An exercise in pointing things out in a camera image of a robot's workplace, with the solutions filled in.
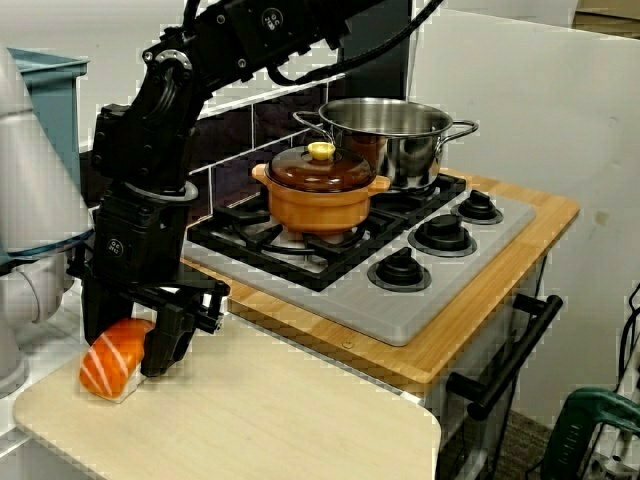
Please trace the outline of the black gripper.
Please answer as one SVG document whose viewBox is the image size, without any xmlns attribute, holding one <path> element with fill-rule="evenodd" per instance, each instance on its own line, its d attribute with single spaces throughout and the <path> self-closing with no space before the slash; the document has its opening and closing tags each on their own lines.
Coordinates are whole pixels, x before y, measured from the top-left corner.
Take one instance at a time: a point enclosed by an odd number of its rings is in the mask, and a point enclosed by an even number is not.
<svg viewBox="0 0 640 480">
<path fill-rule="evenodd" d="M 181 262 L 192 183 L 173 192 L 114 182 L 93 213 L 94 230 L 68 261 L 82 284 L 84 338 L 92 345 L 139 303 L 157 313 L 144 339 L 141 373 L 158 377 L 183 359 L 200 329 L 215 332 L 227 284 Z"/>
</svg>

